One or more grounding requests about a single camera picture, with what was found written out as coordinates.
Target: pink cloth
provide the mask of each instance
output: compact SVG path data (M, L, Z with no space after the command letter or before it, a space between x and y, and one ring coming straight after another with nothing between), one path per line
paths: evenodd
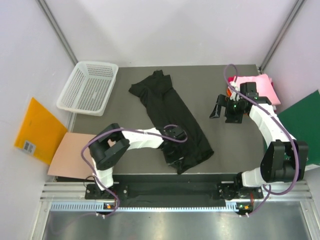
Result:
M259 76L239 76L236 80L236 86L247 82L256 82L256 90L261 97L268 97L273 106L280 105L281 102L272 85L272 79L267 74Z

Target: green board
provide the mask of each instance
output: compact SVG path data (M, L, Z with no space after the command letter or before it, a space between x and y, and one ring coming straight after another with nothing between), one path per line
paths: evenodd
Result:
M298 141L309 146L307 165L320 164L320 94L319 91L279 113L283 126Z

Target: laundry basket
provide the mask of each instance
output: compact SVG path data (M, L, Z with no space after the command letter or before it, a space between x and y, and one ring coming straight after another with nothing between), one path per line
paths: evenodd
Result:
M80 61L74 67L56 106L77 114L102 116L116 81L118 66Z

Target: orange folder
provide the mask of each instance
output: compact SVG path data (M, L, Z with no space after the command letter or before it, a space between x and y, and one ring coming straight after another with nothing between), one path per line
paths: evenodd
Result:
M67 128L32 98L14 146L50 165L66 132Z

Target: black t-shirt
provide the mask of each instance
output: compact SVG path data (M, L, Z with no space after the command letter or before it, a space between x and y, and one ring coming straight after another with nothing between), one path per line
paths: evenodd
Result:
M174 124L185 130L188 140L185 143L173 143L176 144L176 155L183 156L183 159L173 161L164 153L166 162L177 169L178 174L214 154L196 119L173 88L170 75L164 75L162 70L155 71L141 82L133 84L129 92L140 98L155 127Z

